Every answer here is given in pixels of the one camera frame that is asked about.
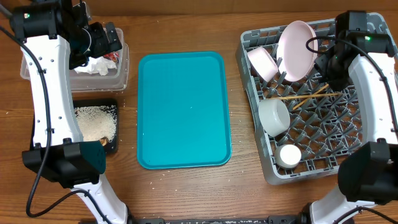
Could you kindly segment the white cup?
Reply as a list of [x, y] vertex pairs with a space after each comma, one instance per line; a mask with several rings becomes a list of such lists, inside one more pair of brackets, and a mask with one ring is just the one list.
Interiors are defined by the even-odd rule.
[[299, 164], [302, 153], [297, 146], [293, 144], [284, 144], [276, 148], [274, 158], [279, 167], [293, 169]]

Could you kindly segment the white round plate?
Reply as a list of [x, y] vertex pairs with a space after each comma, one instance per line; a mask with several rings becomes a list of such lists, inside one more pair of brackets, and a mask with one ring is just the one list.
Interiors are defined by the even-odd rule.
[[306, 42], [316, 37], [315, 31], [304, 21], [291, 22], [278, 41], [277, 59], [282, 59], [279, 72], [285, 80], [297, 82], [310, 73], [317, 54], [306, 48]]

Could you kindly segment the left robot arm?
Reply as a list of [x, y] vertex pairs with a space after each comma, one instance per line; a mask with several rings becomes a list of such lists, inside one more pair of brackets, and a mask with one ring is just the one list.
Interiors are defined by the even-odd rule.
[[89, 23], [86, 4], [32, 1], [15, 8], [8, 36], [20, 45], [30, 75], [34, 103], [31, 148], [24, 165], [38, 179], [59, 183], [79, 196], [98, 223], [133, 223], [134, 217], [105, 176], [100, 141], [85, 141], [78, 127], [70, 70], [120, 50], [112, 23]]

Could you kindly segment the grey bowl with brown scraps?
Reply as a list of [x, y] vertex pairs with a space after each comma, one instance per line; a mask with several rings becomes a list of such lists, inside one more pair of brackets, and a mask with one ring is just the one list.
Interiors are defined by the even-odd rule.
[[264, 131], [276, 137], [288, 130], [290, 115], [286, 105], [279, 99], [268, 99], [259, 102], [259, 119]]

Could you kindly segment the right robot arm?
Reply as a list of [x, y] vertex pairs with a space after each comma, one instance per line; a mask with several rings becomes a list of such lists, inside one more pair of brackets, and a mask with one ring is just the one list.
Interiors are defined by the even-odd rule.
[[325, 197], [308, 204], [297, 223], [351, 223], [362, 211], [397, 200], [396, 51], [387, 34], [367, 30], [364, 11], [335, 18], [335, 44], [320, 51], [315, 69], [321, 81], [341, 91], [356, 90], [363, 143], [338, 169], [338, 184]]

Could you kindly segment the white bowl with rice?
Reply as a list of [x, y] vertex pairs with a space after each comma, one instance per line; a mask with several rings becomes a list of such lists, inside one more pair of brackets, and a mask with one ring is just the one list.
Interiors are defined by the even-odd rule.
[[248, 52], [248, 59], [258, 75], [269, 82], [278, 72], [278, 66], [264, 47], [258, 47]]

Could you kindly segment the red snack wrapper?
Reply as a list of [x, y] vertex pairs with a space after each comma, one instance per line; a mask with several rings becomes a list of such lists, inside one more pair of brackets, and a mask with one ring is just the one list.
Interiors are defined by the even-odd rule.
[[104, 55], [103, 57], [108, 60], [112, 60], [114, 63], [118, 63], [119, 58], [120, 58], [118, 52], [111, 52], [111, 53]]

